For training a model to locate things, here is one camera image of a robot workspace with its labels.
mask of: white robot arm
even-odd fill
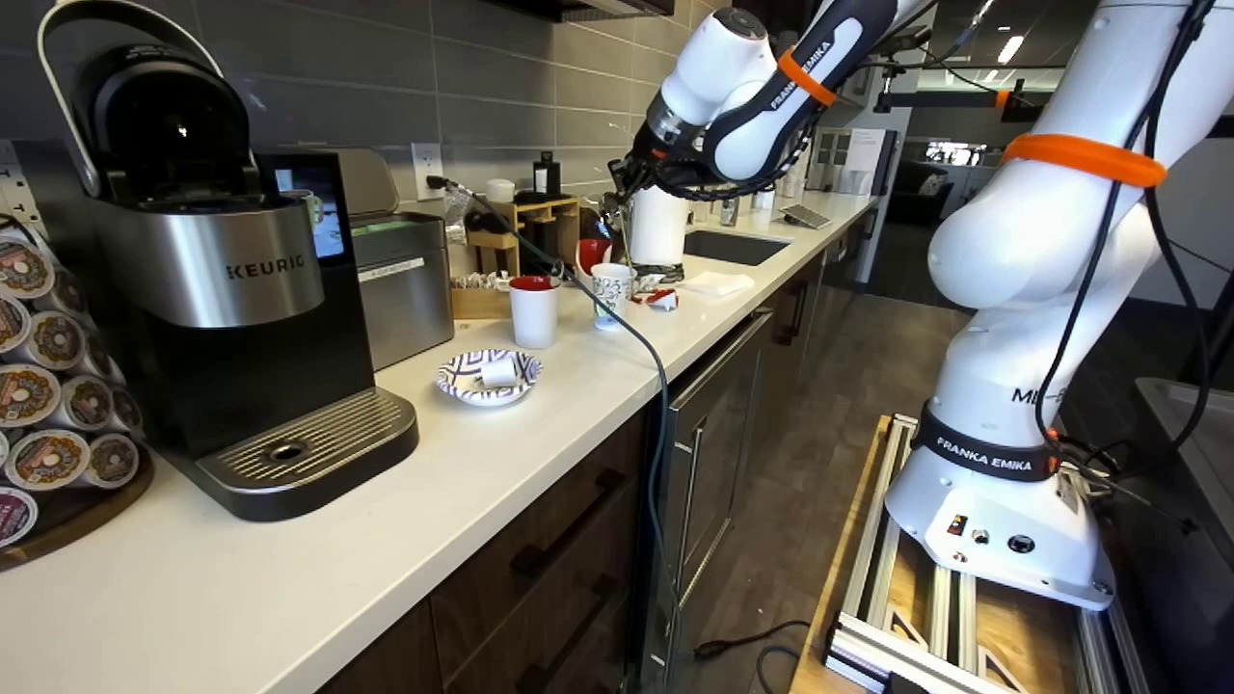
[[[619,193],[763,188],[794,161],[828,89],[921,4],[823,4],[780,63],[747,14],[711,14],[612,167]],[[932,280],[979,312],[950,348],[889,512],[941,568],[1084,609],[1116,599],[1087,501],[1058,476],[1047,427],[1156,257],[1142,193],[1234,95],[1227,46],[1234,0],[1102,0],[1033,139],[1016,148],[1024,157],[932,237]]]

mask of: sink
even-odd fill
[[[780,240],[747,240],[747,237],[724,237],[724,230],[692,230],[687,256],[760,266],[763,257],[780,256],[787,243]]]

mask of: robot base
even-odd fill
[[[889,512],[950,569],[1079,609],[1109,609],[1116,599],[1094,518],[1067,476],[1004,482],[918,449]]]

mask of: ceiling light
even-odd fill
[[[1008,41],[998,51],[998,66],[1008,66],[1017,55],[1024,41],[1028,41],[1028,33],[1008,33]]]

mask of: coffee maker drip tray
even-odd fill
[[[346,492],[418,449],[418,410],[363,389],[210,459],[179,459],[242,521],[282,521]]]

